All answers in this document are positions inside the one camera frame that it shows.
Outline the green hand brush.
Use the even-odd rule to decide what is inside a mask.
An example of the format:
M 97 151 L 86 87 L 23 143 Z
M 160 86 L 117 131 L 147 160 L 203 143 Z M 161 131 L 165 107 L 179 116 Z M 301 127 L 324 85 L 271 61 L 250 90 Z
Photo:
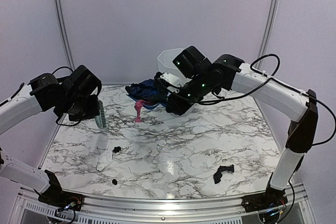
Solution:
M 95 122 L 99 129 L 104 129 L 107 127 L 106 115 L 103 107 L 103 102 L 98 100 L 99 114 L 95 116 Z

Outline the blue plastic dustpan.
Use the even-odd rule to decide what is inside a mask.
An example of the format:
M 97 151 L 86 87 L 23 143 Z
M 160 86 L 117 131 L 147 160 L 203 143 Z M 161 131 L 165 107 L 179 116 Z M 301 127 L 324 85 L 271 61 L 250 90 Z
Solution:
M 128 97 L 135 102 L 137 100 L 144 100 L 146 109 L 154 109 L 160 104 L 166 104 L 166 94 L 157 89 L 152 88 L 127 88 Z

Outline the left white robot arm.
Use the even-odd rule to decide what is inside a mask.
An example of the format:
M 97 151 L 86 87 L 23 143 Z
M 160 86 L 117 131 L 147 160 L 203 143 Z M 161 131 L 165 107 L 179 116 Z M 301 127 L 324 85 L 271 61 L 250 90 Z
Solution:
M 48 111 L 19 123 L 1 136 L 1 148 L 33 167 L 46 155 L 43 167 L 55 172 L 67 189 L 89 192 L 106 136 L 93 120 L 58 127 L 56 118 Z

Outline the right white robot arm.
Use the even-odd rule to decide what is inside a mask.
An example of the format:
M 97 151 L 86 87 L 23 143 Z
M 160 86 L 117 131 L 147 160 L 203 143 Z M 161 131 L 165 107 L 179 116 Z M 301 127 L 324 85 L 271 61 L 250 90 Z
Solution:
M 168 91 L 166 110 L 169 113 L 183 115 L 195 104 L 214 105 L 251 96 L 290 119 L 280 160 L 267 190 L 260 195 L 263 206 L 273 206 L 313 146 L 318 122 L 316 94 L 289 86 L 277 80 L 273 73 L 261 72 L 229 54 L 210 62 L 202 54 L 193 55 L 185 50 L 173 63 L 188 82 L 169 72 L 159 76 Z

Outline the black and navy paper scrap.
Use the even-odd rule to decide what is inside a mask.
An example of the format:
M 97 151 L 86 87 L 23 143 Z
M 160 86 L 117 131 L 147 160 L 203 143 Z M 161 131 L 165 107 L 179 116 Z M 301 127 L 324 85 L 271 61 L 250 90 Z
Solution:
M 166 93 L 158 89 L 154 79 L 133 83 L 130 86 L 126 86 L 125 90 L 130 98 L 136 101 L 145 101 L 149 105 L 166 103 L 167 101 Z

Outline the translucent white plastic bin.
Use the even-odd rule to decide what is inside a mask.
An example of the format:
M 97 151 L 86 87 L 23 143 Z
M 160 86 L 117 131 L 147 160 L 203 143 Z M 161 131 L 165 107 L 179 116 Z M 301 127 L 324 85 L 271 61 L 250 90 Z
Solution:
M 159 54 L 157 57 L 157 65 L 159 68 L 159 72 L 163 73 L 165 81 L 172 81 L 171 84 L 181 88 L 190 79 L 184 77 L 184 75 L 178 70 L 178 68 L 174 65 L 173 60 L 183 51 L 183 48 L 176 48 L 176 49 L 169 49 L 164 50 L 162 53 Z M 185 112 L 183 112 L 182 107 L 176 105 L 173 98 L 168 99 L 166 105 L 166 111 L 171 114 L 172 116 L 188 116 L 192 110 L 194 109 L 195 105 L 191 105 Z

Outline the small black paper scrap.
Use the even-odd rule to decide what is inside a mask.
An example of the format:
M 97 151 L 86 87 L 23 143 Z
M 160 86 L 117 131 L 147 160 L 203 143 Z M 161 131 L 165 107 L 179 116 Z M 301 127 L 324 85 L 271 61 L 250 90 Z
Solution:
M 121 147 L 120 146 L 116 146 L 114 147 L 114 149 L 112 150 L 112 152 L 115 154 L 115 153 L 118 153 L 121 151 Z

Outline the white crumpled paper scrap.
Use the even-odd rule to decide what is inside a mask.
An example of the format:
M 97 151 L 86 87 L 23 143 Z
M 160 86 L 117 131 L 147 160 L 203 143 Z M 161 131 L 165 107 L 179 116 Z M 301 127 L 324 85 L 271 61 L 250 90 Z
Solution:
M 105 151 L 97 157 L 96 170 L 104 171 L 113 162 L 113 152 Z

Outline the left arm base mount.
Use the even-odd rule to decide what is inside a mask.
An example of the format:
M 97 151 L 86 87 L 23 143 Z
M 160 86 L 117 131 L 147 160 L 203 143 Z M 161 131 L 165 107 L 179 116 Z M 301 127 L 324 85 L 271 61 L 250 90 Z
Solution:
M 63 190 L 58 178 L 53 172 L 44 170 L 47 175 L 47 189 L 43 192 L 37 192 L 38 200 L 40 202 L 56 206 L 56 207 L 66 207 L 67 205 L 74 203 L 72 207 L 75 211 L 80 211 L 82 208 L 84 196 L 78 193 L 72 193 Z

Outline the aluminium front frame rail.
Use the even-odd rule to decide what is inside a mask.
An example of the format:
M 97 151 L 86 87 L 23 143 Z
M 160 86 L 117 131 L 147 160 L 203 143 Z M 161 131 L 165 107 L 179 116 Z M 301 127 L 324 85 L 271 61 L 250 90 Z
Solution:
M 287 187 L 288 202 L 275 208 L 247 212 L 243 195 L 203 199 L 141 199 L 84 194 L 75 213 L 56 213 L 57 207 L 38 201 L 37 194 L 22 186 L 9 223 L 260 223 L 260 217 L 283 211 L 282 223 L 315 223 L 302 183 Z

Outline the right aluminium corner post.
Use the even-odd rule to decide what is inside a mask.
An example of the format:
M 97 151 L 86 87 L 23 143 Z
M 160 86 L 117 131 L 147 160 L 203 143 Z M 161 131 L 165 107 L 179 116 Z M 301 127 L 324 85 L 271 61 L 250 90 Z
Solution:
M 261 57 L 267 53 L 268 44 L 271 37 L 271 32 L 275 24 L 276 15 L 278 11 L 279 0 L 270 0 L 270 5 L 268 8 L 268 14 L 265 24 L 264 33 L 262 36 L 261 44 L 259 47 L 258 55 L 257 55 L 257 63 L 255 64 L 255 68 L 258 70 L 262 69 L 263 59 Z

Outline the aluminium corner post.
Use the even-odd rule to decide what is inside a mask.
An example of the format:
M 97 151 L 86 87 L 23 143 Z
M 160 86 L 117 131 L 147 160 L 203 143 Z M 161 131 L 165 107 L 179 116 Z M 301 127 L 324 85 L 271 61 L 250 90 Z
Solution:
M 271 37 L 271 32 L 275 24 L 276 15 L 278 11 L 279 0 L 270 0 L 270 5 L 268 8 L 268 14 L 265 24 L 264 33 L 262 36 L 261 44 L 259 47 L 258 55 L 257 55 L 257 63 L 255 64 L 255 68 L 258 70 L 262 69 L 263 59 L 261 57 L 267 53 L 268 44 Z
M 64 19 L 61 0 L 54 0 L 54 5 L 55 5 L 55 11 L 56 11 L 57 25 L 58 25 L 59 32 L 60 32 L 60 38 L 61 38 L 62 46 L 64 49 L 67 66 L 71 70 L 75 70 L 76 65 L 73 59 L 72 50 L 71 50 L 71 46 L 70 46 L 70 42 L 68 38 L 66 22 Z

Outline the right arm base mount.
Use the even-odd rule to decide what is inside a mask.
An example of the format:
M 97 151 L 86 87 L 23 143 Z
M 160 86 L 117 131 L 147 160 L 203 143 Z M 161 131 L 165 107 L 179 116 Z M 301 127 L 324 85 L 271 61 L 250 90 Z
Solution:
M 260 211 L 273 207 L 284 206 L 288 203 L 285 189 L 277 190 L 271 187 L 270 181 L 266 186 L 266 190 L 261 193 L 254 193 L 242 197 L 241 205 L 246 212 Z

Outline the left aluminium corner post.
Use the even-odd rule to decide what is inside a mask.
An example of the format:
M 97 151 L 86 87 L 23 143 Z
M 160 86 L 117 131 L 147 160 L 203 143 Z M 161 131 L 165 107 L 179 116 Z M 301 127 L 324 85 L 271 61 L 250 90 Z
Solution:
M 55 11 L 56 11 L 57 25 L 58 25 L 59 32 L 60 32 L 60 38 L 61 38 L 62 46 L 64 49 L 67 66 L 71 70 L 75 70 L 76 65 L 73 59 L 72 50 L 71 50 L 71 46 L 70 46 L 70 42 L 68 38 L 66 22 L 64 19 L 61 0 L 54 0 L 54 5 L 55 5 Z

